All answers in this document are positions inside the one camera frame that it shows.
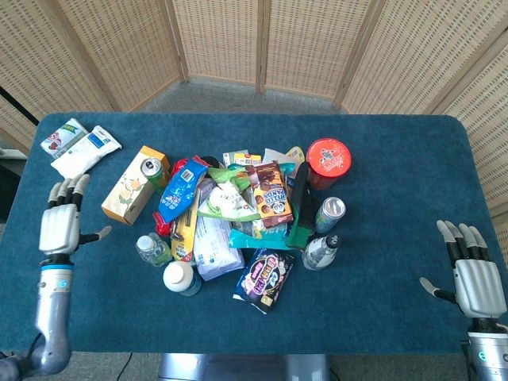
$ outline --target red container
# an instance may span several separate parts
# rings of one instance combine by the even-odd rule
[[[310,165],[310,185],[315,189],[328,188],[351,167],[351,152],[343,143],[329,137],[312,143],[306,159]]]

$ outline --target water bottle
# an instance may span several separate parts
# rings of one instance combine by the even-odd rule
[[[173,259],[167,243],[155,233],[139,237],[136,242],[136,250],[143,260],[157,267]]]
[[[339,236],[330,234],[316,238],[306,247],[302,254],[303,265],[309,270],[321,270],[332,263],[339,247]]]
[[[196,270],[181,260],[171,262],[164,270],[164,285],[173,292],[178,292],[183,296],[192,296],[196,294],[202,285],[201,277],[196,274]]]

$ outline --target woven panel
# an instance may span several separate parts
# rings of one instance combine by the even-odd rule
[[[7,141],[14,139],[17,142],[16,148],[28,152],[34,135],[33,123],[0,97],[0,136],[5,137]]]
[[[489,207],[508,204],[508,47],[449,106],[464,123]]]
[[[256,81],[257,0],[173,0],[190,75]]]
[[[122,110],[179,76],[157,2],[59,0]]]
[[[272,1],[267,87],[333,98],[368,3]]]
[[[34,116],[110,110],[34,1],[0,2],[0,78]]]
[[[506,0],[388,0],[344,100],[346,109],[421,113],[506,12]]]
[[[498,235],[499,245],[501,246],[502,256],[505,259],[505,264],[508,267],[508,221],[496,225],[495,232]]]

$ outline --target blue felt surface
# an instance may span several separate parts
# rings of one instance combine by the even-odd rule
[[[39,126],[0,244],[0,348],[26,349],[35,335],[40,217],[60,180],[39,143],[70,117],[100,124],[124,146],[90,170],[83,232],[106,224],[104,241],[74,255],[70,324],[77,351],[134,352],[458,352],[468,320],[431,298],[418,277],[452,289],[445,244],[435,221],[476,225],[506,287],[506,271],[483,200],[464,128],[451,117],[285,116],[217,114],[53,114]],[[262,315],[232,299],[241,271],[185,298],[164,288],[162,268],[143,262],[136,239],[153,230],[153,196],[133,227],[110,220],[101,203],[141,145],[184,156],[265,147],[306,149],[336,137],[352,153],[350,172],[323,199],[342,198],[344,238],[333,264],[307,271],[296,264],[277,305]]]

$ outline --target robotic arm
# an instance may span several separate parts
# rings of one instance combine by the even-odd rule
[[[38,375],[54,375],[67,366],[71,347],[67,338],[74,264],[71,254],[79,244],[107,236],[79,234],[79,213],[89,175],[78,176],[52,188],[40,225],[39,249],[47,256],[40,264],[36,328],[39,334],[23,354],[0,360],[0,381],[18,381]]]
[[[474,226],[457,228],[450,221],[438,221],[437,228],[446,242],[456,293],[435,287],[427,278],[420,278],[420,284],[472,319],[468,340],[462,341],[468,378],[473,379],[473,370],[482,381],[508,380],[508,329],[497,321],[506,312],[498,267]]]

